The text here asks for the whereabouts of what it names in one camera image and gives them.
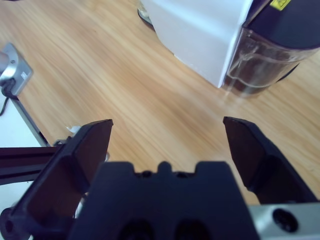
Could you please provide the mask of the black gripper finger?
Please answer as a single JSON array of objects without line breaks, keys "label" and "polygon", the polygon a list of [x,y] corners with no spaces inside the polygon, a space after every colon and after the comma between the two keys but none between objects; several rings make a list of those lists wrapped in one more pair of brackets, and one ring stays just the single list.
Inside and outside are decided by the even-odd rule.
[{"label": "black gripper finger", "polygon": [[223,124],[241,180],[261,204],[318,202],[287,158],[255,123],[225,116]]},{"label": "black gripper finger", "polygon": [[40,172],[12,210],[10,220],[31,227],[66,227],[106,160],[113,121],[82,126]]}]

